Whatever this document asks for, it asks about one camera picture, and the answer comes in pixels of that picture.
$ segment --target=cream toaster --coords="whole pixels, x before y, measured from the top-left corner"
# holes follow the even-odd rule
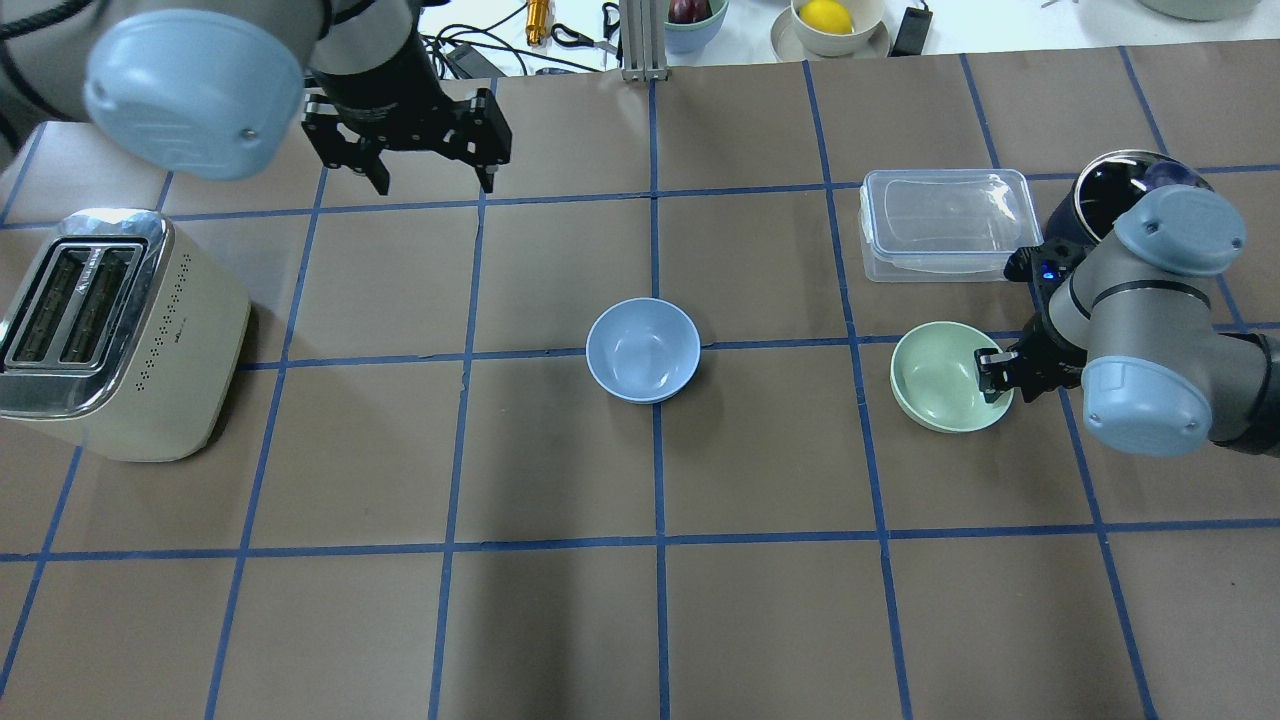
[[[248,310],[164,215],[76,213],[0,323],[0,418],[115,460],[186,457],[212,432]]]

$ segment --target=plate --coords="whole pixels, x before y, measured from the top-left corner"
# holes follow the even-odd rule
[[[845,58],[852,58],[855,60],[887,58],[890,49],[888,28],[884,27],[883,22],[879,22],[876,23],[876,29],[872,32],[867,45],[854,50],[850,55],[827,58],[818,55],[817,53],[810,53],[804,49],[804,45],[800,45],[800,38],[796,37],[796,33],[791,32],[791,8],[782,10],[782,13],[778,14],[778,19],[773,20],[773,27],[769,29],[769,41],[773,45],[773,55],[780,63],[799,63],[800,60],[842,60]]]

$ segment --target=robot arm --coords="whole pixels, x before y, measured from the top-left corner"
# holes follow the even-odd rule
[[[13,5],[29,14],[49,0]],[[472,165],[492,191],[511,159],[511,129],[486,90],[454,101],[440,88],[417,37],[420,6],[99,0],[64,26],[15,41],[27,50],[15,47],[13,65],[32,92],[61,99],[65,117],[87,115],[133,154],[209,179],[248,177],[270,163],[303,105],[306,69],[317,87],[302,124],[328,167],[366,174],[385,195],[383,150],[433,150]],[[23,54],[58,55],[56,72],[50,63],[24,65]]]
[[[1280,345],[1216,334],[1210,320],[1213,277],[1244,242],[1230,202],[1170,184],[1120,215],[1092,251],[1027,249],[1006,275],[1032,281],[1048,301],[1010,351],[978,351],[984,395],[1021,387],[1032,400],[1083,383],[1084,425],[1116,450],[1181,455],[1210,439],[1280,456]]]

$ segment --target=green bowl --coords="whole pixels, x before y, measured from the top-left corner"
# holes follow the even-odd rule
[[[1014,393],[989,405],[983,400],[973,359],[980,347],[1000,346],[960,323],[925,323],[906,333],[890,361],[893,400],[909,418],[940,433],[989,427],[1009,411]]]

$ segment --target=lemon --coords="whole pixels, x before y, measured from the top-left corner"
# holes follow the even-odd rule
[[[836,0],[809,0],[800,8],[800,19],[818,32],[832,35],[854,32],[854,18]]]

